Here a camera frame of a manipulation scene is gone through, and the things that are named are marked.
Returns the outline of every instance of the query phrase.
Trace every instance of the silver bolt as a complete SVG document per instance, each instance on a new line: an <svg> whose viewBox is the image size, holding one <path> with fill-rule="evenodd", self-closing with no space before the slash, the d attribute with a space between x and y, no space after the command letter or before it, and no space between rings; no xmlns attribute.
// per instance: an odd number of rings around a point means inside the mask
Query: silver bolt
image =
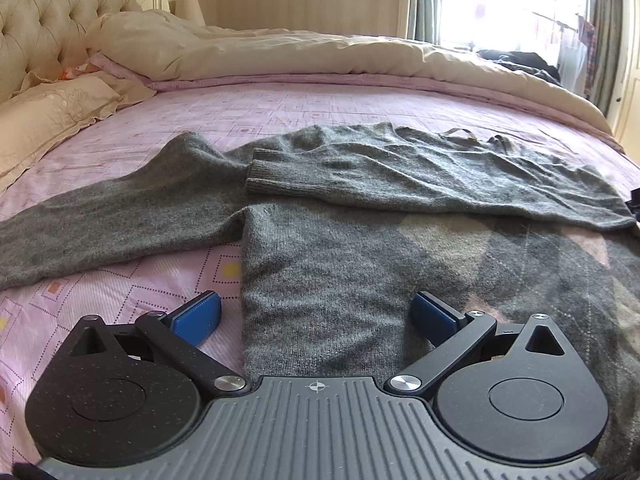
<svg viewBox="0 0 640 480"><path fill-rule="evenodd" d="M422 386L420 379L412 375L396 375L391 378L389 384L391 384L394 389L401 392L411 392Z"/></svg>
<svg viewBox="0 0 640 480"><path fill-rule="evenodd" d="M217 377L213 385L223 392L236 392L246 386L246 381L237 375L223 375Z"/></svg>

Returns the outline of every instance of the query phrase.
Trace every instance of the beige pillow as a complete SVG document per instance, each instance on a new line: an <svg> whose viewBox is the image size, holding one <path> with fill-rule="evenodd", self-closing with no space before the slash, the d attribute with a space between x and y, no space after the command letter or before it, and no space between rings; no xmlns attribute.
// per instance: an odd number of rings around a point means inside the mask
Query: beige pillow
<svg viewBox="0 0 640 480"><path fill-rule="evenodd" d="M0 192L63 140L154 94L100 72L55 83L29 74L22 89L0 104Z"/></svg>

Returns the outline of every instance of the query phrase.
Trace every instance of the lampshade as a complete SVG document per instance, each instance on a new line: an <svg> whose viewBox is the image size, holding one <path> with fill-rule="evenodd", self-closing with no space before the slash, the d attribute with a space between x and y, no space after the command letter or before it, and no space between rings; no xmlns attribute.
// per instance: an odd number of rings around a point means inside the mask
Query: lampshade
<svg viewBox="0 0 640 480"><path fill-rule="evenodd" d="M175 0L174 14L178 16L178 18L189 20L202 27L207 25L204 21L198 0Z"/></svg>

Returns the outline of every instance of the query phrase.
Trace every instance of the tufted headboard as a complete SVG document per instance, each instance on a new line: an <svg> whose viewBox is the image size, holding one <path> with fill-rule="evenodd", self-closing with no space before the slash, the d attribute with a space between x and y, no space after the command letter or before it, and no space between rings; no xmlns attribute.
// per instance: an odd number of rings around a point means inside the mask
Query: tufted headboard
<svg viewBox="0 0 640 480"><path fill-rule="evenodd" d="M99 15L149 8L169 10L168 0L0 0L0 102L31 70L57 78L81 64L82 37Z"/></svg>

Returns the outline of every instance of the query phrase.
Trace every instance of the bed sheet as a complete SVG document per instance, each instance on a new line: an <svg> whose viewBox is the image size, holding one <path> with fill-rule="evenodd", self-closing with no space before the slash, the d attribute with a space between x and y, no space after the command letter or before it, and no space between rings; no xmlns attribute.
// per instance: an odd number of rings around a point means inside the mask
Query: bed sheet
<svg viewBox="0 0 640 480"><path fill-rule="evenodd" d="M574 164L593 164L623 197L640 168L590 135L518 110L411 89L344 84L247 83L161 93L94 124L48 153L0 196L0 220L50 196L130 173L173 136L199 132L220 151L311 124L391 121L432 132L466 128L530 142ZM24 404L39 375L84 314L131 322L213 289L219 329L202 346L242 369L241 242L162 254L0 292L0 471L38 453Z"/></svg>

